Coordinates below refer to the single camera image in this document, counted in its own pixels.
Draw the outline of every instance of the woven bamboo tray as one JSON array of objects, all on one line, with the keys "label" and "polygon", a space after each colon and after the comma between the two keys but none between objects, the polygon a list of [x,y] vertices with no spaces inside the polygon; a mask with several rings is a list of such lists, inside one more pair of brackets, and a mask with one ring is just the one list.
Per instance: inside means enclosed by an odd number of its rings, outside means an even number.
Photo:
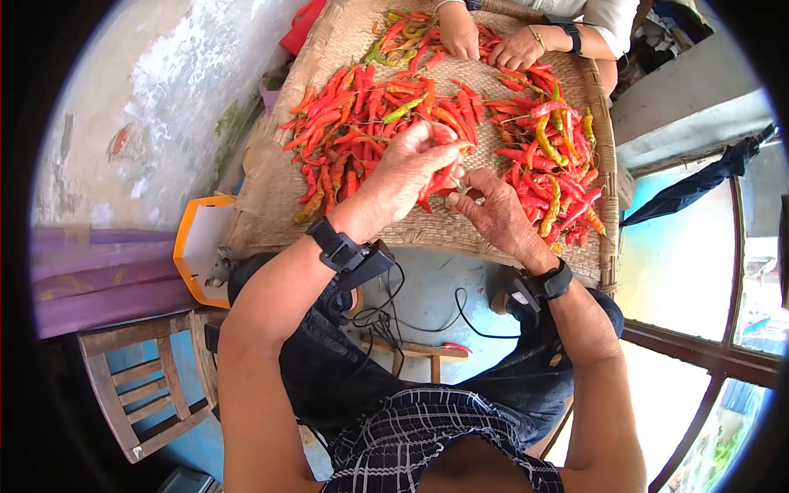
[{"label": "woven bamboo tray", "polygon": [[[294,224],[293,216],[301,210],[297,202],[304,194],[306,184],[299,166],[290,162],[292,152],[282,150],[282,146],[292,138],[292,132],[279,130],[277,126],[293,117],[290,108],[301,101],[306,86],[315,85],[320,90],[341,65],[358,62],[376,39],[371,32],[372,24],[375,21],[381,23],[383,13],[395,8],[406,12],[429,11],[430,4],[425,0],[327,2],[282,86],[271,116],[252,131],[247,144],[244,156],[247,177],[224,242],[234,256],[243,258],[255,252],[281,250],[305,232],[307,225]],[[506,0],[487,0],[483,2],[482,8],[472,14],[474,20],[500,33],[514,32],[525,26],[526,21],[536,23],[539,20],[533,10]],[[590,106],[592,109],[597,138],[596,162],[600,171],[595,186],[604,189],[595,210],[607,231],[616,232],[619,227],[619,204],[614,140],[596,63],[588,58],[556,52],[546,54],[540,62],[552,64],[553,72],[562,81],[565,99],[569,104],[578,108]],[[389,79],[398,70],[378,65],[376,81]],[[480,93],[487,92],[493,98],[511,98],[512,91],[492,77],[496,72],[496,69],[481,62],[464,62],[447,57],[427,75],[436,80],[437,90],[442,94],[454,94],[457,91],[448,80],[455,78],[465,81]],[[471,156],[466,157],[463,166],[468,169],[493,167],[493,151],[504,147],[493,125],[486,123],[480,129],[480,145]],[[500,166],[502,169],[497,170],[499,173],[509,163]],[[442,198],[431,197],[430,205],[432,215],[416,207],[401,222],[383,230],[380,238],[390,246],[429,248],[517,265],[514,259],[484,240],[466,218],[457,213],[450,214]],[[610,238],[600,238],[592,233],[586,247],[574,245],[566,248],[562,254],[573,271],[599,281],[600,287],[609,291],[616,284],[616,235],[611,234]]]}]

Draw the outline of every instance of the hand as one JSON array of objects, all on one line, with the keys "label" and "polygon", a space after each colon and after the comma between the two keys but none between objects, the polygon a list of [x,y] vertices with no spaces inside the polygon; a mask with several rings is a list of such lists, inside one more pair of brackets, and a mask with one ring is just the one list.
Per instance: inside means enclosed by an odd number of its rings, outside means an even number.
[{"label": "hand", "polygon": [[[543,37],[546,43],[546,36],[542,32],[545,27],[552,26],[532,26],[534,30]],[[534,33],[528,27],[521,29],[511,35],[502,35],[502,41],[491,52],[488,57],[488,64],[498,66],[499,69],[518,70],[528,69],[545,53],[542,45],[534,37]]]},{"label": "hand", "polygon": [[474,19],[461,2],[445,3],[439,9],[441,43],[461,60],[480,59],[480,38]]},{"label": "hand", "polygon": [[515,257],[532,274],[543,274],[559,264],[526,218],[515,189],[485,168],[468,172],[462,181],[482,193],[484,204],[477,205],[468,195],[457,192],[449,194],[447,202],[467,217],[491,245]]},{"label": "hand", "polygon": [[[385,226],[406,217],[433,173],[462,158],[456,144],[438,145],[432,139],[433,125],[441,124],[420,121],[392,139],[376,172],[329,215],[337,231],[357,243],[368,241]],[[455,176],[463,174],[458,167]]]}]

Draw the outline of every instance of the bracelet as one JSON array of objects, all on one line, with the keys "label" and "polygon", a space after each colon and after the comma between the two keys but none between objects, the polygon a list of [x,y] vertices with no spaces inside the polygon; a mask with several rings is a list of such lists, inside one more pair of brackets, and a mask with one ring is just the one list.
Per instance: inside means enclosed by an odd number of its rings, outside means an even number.
[{"label": "bracelet", "polygon": [[460,3],[464,4],[464,5],[466,4],[466,0],[443,0],[443,2],[439,2],[439,5],[433,7],[433,15],[436,15],[436,12],[439,11],[439,9],[441,8],[441,6],[443,6],[443,4],[449,3],[449,2],[460,2]]},{"label": "bracelet", "polygon": [[548,52],[548,49],[545,47],[545,42],[542,40],[542,36],[540,35],[540,33],[538,33],[537,31],[535,31],[535,30],[534,30],[534,27],[532,27],[532,25],[531,25],[531,24],[529,24],[529,30],[532,32],[532,34],[534,34],[534,39],[536,39],[536,40],[537,40],[537,41],[540,43],[540,46],[542,46],[542,47],[543,47],[543,51],[544,51],[545,53],[547,53],[547,52]]}]

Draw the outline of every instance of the person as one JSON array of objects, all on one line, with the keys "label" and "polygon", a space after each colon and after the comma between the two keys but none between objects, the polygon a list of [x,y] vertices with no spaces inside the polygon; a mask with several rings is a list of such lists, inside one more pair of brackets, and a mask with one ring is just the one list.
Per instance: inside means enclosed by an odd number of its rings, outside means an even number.
[{"label": "person", "polygon": [[[336,232],[370,240],[460,158],[456,144],[436,144],[433,125],[420,121],[392,139],[377,171],[327,216]],[[559,266],[509,185],[487,169],[457,173],[484,204],[456,192],[448,202],[485,239],[531,275]],[[352,297],[321,252],[304,235],[231,275],[217,360],[227,491],[645,491],[617,339],[623,318],[610,298],[573,279],[537,328],[522,320],[516,349],[495,367],[457,385],[407,383],[342,332]],[[523,317],[513,305],[507,311]],[[564,467],[526,455],[573,391]],[[335,473],[326,482],[312,475],[297,418],[330,443]]]},{"label": "person", "polygon": [[[542,13],[576,19],[581,34],[581,56],[594,58],[600,71],[606,97],[617,82],[616,60],[630,50],[630,30],[638,0],[518,0]],[[479,60],[479,37],[466,4],[460,1],[433,0],[439,16],[441,43],[462,60]],[[571,51],[572,38],[555,25],[535,24],[503,36],[491,52],[490,65],[512,70],[526,68],[546,51]]]}]

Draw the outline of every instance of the red bag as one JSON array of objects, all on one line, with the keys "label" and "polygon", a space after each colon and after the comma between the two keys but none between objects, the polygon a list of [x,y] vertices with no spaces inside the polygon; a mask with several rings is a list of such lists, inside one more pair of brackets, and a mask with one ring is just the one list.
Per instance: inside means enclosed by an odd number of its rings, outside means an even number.
[{"label": "red bag", "polygon": [[315,19],[318,18],[320,11],[323,10],[325,5],[326,0],[312,0],[301,7],[296,12],[296,16],[291,23],[293,28],[279,40],[279,44],[290,53],[298,55],[299,50],[307,40],[307,33],[312,28],[312,25],[315,24]]}]

